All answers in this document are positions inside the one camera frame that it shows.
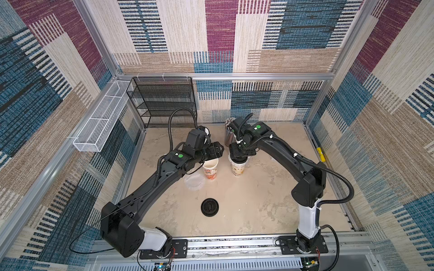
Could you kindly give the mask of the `beige patterned paper cup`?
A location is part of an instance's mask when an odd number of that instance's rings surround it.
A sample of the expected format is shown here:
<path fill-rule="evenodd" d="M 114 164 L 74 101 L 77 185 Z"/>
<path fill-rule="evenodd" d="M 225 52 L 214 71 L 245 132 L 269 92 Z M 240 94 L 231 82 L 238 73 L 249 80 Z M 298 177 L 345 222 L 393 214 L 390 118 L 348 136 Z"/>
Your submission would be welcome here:
<path fill-rule="evenodd" d="M 246 166 L 249 159 L 245 158 L 242 160 L 241 163 L 237 163 L 237 162 L 233 161 L 231 159 L 230 155 L 228 156 L 228 159 L 229 159 L 229 162 L 231 164 L 232 173 L 237 177 L 241 176 L 244 173 L 245 166 Z"/>

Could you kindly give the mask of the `red patterned paper cup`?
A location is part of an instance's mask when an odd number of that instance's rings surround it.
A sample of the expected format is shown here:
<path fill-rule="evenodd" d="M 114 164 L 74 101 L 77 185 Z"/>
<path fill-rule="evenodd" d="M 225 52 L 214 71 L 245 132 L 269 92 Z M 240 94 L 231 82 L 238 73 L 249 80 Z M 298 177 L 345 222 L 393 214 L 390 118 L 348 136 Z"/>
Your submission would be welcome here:
<path fill-rule="evenodd" d="M 217 176 L 217 167 L 218 167 L 219 159 L 212 159 L 205 161 L 203 164 L 203 171 L 205 177 L 209 180 L 214 180 Z"/>

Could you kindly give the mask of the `translucent leak-proof paper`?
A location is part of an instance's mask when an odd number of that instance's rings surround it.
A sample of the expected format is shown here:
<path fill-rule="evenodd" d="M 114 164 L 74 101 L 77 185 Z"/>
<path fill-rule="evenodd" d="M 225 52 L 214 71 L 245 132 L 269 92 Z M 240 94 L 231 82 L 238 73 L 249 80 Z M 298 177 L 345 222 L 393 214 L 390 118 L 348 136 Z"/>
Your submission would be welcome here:
<path fill-rule="evenodd" d="M 184 185 L 191 191 L 201 190 L 206 184 L 206 178 L 201 173 L 194 173 L 192 175 L 185 175 Z"/>

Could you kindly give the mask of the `black cup lid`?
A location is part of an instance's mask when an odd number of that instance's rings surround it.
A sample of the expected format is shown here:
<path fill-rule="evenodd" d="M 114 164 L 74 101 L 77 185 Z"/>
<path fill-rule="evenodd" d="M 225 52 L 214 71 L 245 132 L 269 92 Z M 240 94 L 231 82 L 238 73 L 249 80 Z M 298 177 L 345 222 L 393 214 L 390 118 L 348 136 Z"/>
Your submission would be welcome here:
<path fill-rule="evenodd" d="M 213 198 L 205 199 L 201 204 L 201 212 L 206 217 L 213 217 L 219 211 L 219 204 Z"/>

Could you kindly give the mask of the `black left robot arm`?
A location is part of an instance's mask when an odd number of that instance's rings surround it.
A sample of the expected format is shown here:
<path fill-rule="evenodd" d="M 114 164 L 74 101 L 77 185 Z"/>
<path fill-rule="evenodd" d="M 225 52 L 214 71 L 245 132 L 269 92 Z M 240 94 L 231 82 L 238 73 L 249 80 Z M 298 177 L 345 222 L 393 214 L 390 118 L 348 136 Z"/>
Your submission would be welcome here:
<path fill-rule="evenodd" d="M 157 161 L 156 171 L 133 193 L 117 204 L 108 202 L 101 213 L 101 237 L 123 257 L 129 257 L 148 244 L 139 226 L 157 199 L 183 178 L 196 164 L 222 157 L 224 146 L 211 140 L 207 127 L 195 125 L 178 148 Z"/>

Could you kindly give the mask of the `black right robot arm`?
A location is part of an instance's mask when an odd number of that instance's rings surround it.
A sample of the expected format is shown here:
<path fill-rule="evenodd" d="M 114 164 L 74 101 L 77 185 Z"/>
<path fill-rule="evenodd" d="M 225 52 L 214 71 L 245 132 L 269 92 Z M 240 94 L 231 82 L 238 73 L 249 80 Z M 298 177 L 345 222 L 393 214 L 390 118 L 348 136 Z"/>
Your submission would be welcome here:
<path fill-rule="evenodd" d="M 354 197 L 354 187 L 341 174 L 327 168 L 324 163 L 314 163 L 294 150 L 286 141 L 265 123 L 249 125 L 249 114 L 245 118 L 233 120 L 229 127 L 236 141 L 229 146 L 229 155 L 235 163 L 243 163 L 248 157 L 255 156 L 262 150 L 283 166 L 297 181 L 291 196 L 298 204 L 299 225 L 296 231 L 297 249 L 301 253 L 310 253 L 321 236 L 319 217 L 324 204 L 343 204 Z M 348 188 L 348 195 L 342 199 L 323 200 L 327 174 L 341 180 Z"/>

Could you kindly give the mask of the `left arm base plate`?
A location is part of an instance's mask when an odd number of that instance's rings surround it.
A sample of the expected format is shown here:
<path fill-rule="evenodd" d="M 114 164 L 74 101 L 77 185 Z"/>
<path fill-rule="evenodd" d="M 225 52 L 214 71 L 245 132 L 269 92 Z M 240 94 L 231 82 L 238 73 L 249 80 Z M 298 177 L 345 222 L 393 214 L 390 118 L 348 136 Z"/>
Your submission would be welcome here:
<path fill-rule="evenodd" d="M 187 239 L 172 239 L 165 244 L 161 250 L 140 250 L 140 260 L 157 260 L 169 259 L 174 256 L 175 259 L 185 259 L 187 257 L 188 240 Z"/>

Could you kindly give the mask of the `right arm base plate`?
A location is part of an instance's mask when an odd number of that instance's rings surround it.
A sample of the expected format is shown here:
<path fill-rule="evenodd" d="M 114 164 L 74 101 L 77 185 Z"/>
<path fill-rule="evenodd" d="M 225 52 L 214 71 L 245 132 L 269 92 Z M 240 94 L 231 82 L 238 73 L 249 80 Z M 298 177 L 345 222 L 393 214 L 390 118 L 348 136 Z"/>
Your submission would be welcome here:
<path fill-rule="evenodd" d="M 281 249 L 283 255 L 296 254 L 326 254 L 329 252 L 324 237 L 319 235 L 312 239 L 304 236 L 281 236 L 275 241 L 275 244 Z"/>

